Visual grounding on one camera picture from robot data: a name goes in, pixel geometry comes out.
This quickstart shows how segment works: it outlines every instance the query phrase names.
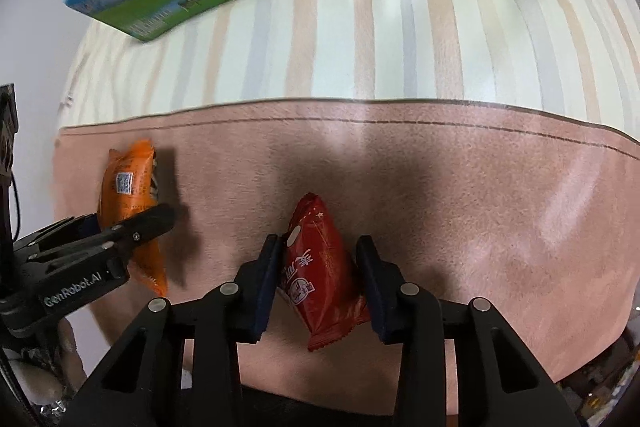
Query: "pink blanket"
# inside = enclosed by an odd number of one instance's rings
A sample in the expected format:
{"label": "pink blanket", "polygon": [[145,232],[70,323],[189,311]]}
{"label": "pink blanket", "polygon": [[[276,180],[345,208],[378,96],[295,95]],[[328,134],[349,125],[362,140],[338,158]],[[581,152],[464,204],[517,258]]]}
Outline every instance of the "pink blanket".
{"label": "pink blanket", "polygon": [[[370,234],[438,297],[493,301],[555,380],[609,346],[628,318],[640,274],[640,146],[608,128],[466,102],[316,100],[63,129],[57,216],[94,212],[109,148],[142,137],[158,150],[161,199],[179,209],[161,243],[173,302],[232,279],[313,191],[347,245]],[[129,282],[94,304],[110,340],[150,297]],[[243,383],[392,412],[399,346],[380,344],[369,325],[315,353],[307,336],[276,298],[263,340],[239,346]]]}

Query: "barcode label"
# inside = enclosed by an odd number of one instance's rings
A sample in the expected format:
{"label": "barcode label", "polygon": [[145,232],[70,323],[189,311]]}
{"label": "barcode label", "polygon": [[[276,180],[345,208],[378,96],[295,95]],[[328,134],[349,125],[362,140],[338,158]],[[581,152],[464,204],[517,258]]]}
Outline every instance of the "barcode label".
{"label": "barcode label", "polygon": [[133,172],[118,172],[116,174],[116,192],[118,194],[131,195],[131,182],[133,181]]}

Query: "white label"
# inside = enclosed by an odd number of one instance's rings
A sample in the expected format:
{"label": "white label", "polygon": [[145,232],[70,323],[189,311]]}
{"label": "white label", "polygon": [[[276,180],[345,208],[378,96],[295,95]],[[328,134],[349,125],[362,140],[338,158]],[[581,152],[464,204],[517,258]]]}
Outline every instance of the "white label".
{"label": "white label", "polygon": [[300,233],[300,225],[297,225],[295,229],[291,230],[289,237],[287,237],[287,248],[293,245],[298,238],[298,234]]}
{"label": "white label", "polygon": [[133,172],[118,172],[116,174],[116,192],[118,194],[131,195],[131,183],[133,181]]}
{"label": "white label", "polygon": [[308,297],[309,293],[315,290],[312,283],[302,277],[298,277],[291,283],[287,293],[293,304],[300,304],[300,302]]}

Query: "striped fabric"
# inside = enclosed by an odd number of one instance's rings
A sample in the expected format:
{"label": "striped fabric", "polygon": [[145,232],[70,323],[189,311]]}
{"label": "striped fabric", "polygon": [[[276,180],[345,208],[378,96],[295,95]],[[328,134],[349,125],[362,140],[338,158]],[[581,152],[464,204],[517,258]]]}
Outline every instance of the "striped fabric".
{"label": "striped fabric", "polygon": [[270,98],[497,102],[640,139],[636,0],[236,0],[141,44],[92,22],[60,126]]}

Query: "plastic wrapper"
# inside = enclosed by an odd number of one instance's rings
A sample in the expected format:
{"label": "plastic wrapper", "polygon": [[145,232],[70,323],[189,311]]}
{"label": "plastic wrapper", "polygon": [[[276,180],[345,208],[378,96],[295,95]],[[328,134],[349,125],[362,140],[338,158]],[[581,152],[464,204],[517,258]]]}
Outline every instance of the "plastic wrapper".
{"label": "plastic wrapper", "polygon": [[280,288],[309,329],[313,351],[347,336],[369,312],[356,267],[318,196],[298,202],[287,233]]}
{"label": "plastic wrapper", "polygon": [[[156,151],[150,140],[135,142],[126,153],[109,151],[98,203],[100,227],[110,227],[158,204],[155,167]],[[133,277],[164,297],[167,283],[158,240],[137,247],[132,260],[129,271]]]}

